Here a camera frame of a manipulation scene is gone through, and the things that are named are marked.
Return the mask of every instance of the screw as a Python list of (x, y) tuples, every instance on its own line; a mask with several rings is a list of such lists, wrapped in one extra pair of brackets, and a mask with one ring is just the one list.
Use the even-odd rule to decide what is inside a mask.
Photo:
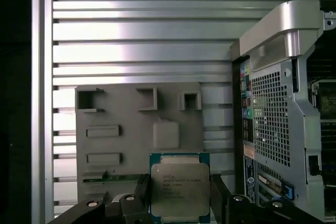
[(233, 197), (233, 199), (234, 199), (235, 201), (243, 201), (242, 196), (235, 196), (235, 197)]
[(134, 197), (133, 197), (133, 196), (128, 196), (128, 197), (126, 198), (126, 200), (134, 200)]
[(280, 202), (273, 202), (272, 204), (274, 207), (282, 207), (282, 204)]
[(98, 203), (95, 202), (95, 201), (91, 201), (91, 202), (88, 203), (89, 207), (95, 207), (96, 205), (98, 205)]

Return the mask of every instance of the gray plastic panel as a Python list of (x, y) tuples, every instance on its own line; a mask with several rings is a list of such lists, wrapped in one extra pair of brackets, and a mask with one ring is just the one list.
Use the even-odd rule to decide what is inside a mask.
[[(149, 173), (152, 152), (202, 152), (201, 104), (197, 82), (79, 86), (78, 200), (132, 192), (133, 175)], [(119, 188), (119, 179), (129, 182), (129, 191)]]

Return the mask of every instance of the intel xeon processor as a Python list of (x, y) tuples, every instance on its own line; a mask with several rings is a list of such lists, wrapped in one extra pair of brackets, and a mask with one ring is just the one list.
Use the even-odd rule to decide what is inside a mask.
[(208, 153), (151, 154), (150, 209), (154, 222), (209, 223), (208, 161)]

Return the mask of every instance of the metal mesh grille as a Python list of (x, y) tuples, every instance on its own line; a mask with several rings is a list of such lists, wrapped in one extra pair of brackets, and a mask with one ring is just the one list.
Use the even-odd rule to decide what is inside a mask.
[(252, 80), (255, 150), (260, 155), (290, 166), (287, 87), (280, 72)]
[(265, 165), (262, 165), (260, 163), (258, 163), (258, 168), (260, 170), (262, 170), (264, 173), (267, 173), (268, 175), (274, 177), (274, 178), (277, 178), (278, 180), (281, 180), (282, 179), (282, 176), (280, 174), (278, 174), (276, 171), (268, 168), (267, 166)]

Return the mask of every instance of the black background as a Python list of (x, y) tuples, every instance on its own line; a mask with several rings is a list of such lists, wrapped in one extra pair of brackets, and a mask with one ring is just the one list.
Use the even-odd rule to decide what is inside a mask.
[(31, 223), (31, 0), (0, 5), (1, 223)]

